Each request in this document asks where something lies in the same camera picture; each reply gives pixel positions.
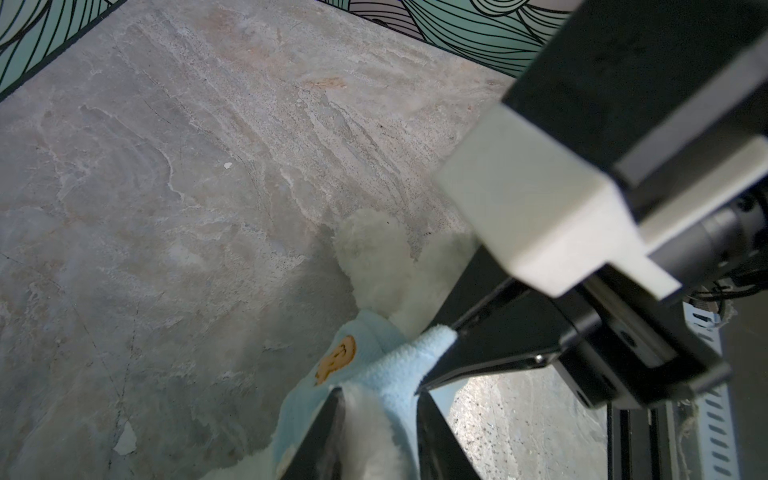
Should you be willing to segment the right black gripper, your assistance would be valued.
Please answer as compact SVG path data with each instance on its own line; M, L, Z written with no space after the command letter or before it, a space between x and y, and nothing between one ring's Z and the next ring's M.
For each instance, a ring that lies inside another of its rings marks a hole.
M480 246L424 328L442 325L459 335L419 389L542 368L561 355L555 363L558 373L588 408L642 409L692 399L727 381L732 369L689 329L684 300L727 299L724 292L703 289L766 257L764 197L736 198L652 254L681 285L663 300L611 267L577 292L550 298L510 276ZM601 324L564 353L579 338L579 295Z

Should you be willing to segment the white teddy bear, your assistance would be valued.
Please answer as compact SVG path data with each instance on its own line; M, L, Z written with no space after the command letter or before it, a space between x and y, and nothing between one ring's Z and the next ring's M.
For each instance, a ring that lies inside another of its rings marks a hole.
M358 314L376 313L414 340L438 312L477 250L473 236L448 232L434 236L412 257L405 228L383 212L361 209L346 218L333 239L336 259L348 276ZM281 479L276 477L272 439L237 464L212 470L209 479Z

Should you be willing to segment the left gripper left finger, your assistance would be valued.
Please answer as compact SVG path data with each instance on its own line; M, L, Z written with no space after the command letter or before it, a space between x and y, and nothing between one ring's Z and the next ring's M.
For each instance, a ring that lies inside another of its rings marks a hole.
M341 387L336 387L310 425L281 479L339 480L342 477L345 420L344 393Z

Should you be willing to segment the light blue fleece hoodie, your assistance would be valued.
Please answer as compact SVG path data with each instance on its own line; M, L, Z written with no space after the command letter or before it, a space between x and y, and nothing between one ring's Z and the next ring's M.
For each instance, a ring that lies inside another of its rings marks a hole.
M272 439L275 476L284 475L328 395L341 388L350 408L343 478L418 478L416 390L456 339L438 325L409 340L368 310L345 323L282 403Z

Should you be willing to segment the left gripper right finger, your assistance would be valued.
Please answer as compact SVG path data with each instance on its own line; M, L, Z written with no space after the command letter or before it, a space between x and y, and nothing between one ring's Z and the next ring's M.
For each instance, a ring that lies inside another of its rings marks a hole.
M416 426L421 480L480 480L428 392L419 396Z

